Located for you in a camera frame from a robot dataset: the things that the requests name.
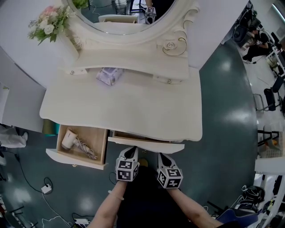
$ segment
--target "bracelet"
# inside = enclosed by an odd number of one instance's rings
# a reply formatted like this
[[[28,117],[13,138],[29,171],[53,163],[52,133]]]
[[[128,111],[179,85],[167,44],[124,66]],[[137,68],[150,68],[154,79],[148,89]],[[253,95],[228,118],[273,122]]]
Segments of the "bracelet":
[[[124,200],[123,197],[120,197],[120,196],[117,196],[117,195],[113,194],[113,192],[112,192],[111,190],[109,190],[108,193],[111,194],[111,195],[113,195],[114,197],[116,197],[116,198],[119,199],[119,200]]]

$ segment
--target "flower bouquet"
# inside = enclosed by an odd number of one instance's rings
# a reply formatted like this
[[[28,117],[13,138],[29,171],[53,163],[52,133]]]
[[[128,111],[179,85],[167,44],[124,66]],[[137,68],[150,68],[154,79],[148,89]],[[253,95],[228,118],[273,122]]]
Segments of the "flower bouquet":
[[[28,37],[37,39],[41,44],[49,38],[50,42],[57,40],[59,32],[63,32],[68,27],[67,19],[71,16],[70,7],[48,6],[39,16],[38,20],[33,20],[29,24],[31,29]]]

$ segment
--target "fluorescent light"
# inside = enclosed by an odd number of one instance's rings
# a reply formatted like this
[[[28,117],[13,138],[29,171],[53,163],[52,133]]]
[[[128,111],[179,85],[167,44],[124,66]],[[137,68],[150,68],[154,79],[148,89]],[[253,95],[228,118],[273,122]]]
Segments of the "fluorescent light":
[[[282,21],[285,23],[285,18],[283,17],[283,15],[280,13],[280,11],[276,8],[276,6],[274,4],[272,4],[273,8],[275,9],[275,11],[278,13],[279,17],[281,17]]]

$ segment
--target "black pants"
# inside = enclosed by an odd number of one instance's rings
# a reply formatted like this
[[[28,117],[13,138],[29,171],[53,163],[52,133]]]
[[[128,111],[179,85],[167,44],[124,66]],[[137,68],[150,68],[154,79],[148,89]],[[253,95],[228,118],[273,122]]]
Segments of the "black pants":
[[[156,180],[157,172],[140,167],[133,182],[128,183],[118,211],[117,228],[196,227]]]
[[[258,47],[257,45],[253,45],[248,49],[248,53],[243,56],[243,60],[252,61],[253,57],[267,55],[269,53],[269,49]]]

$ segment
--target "drawer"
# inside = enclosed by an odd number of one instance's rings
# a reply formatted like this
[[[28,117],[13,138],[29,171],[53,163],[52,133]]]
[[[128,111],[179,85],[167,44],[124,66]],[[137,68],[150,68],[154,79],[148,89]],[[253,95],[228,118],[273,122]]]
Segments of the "drawer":
[[[78,138],[86,143],[90,149],[93,149],[95,154],[98,156],[97,160],[90,159],[77,147],[66,150],[61,146],[61,142],[66,134],[67,129],[70,129],[78,134]],[[107,150],[107,138],[109,132],[110,131],[107,129],[96,127],[60,125],[57,138],[57,149],[47,149],[46,153],[57,162],[72,165],[83,165],[103,170],[104,166],[106,165],[105,154]]]
[[[112,137],[108,137],[108,141],[118,144],[137,146],[147,151],[164,154],[173,154],[184,149],[184,144],[159,141],[120,131],[113,131]]]

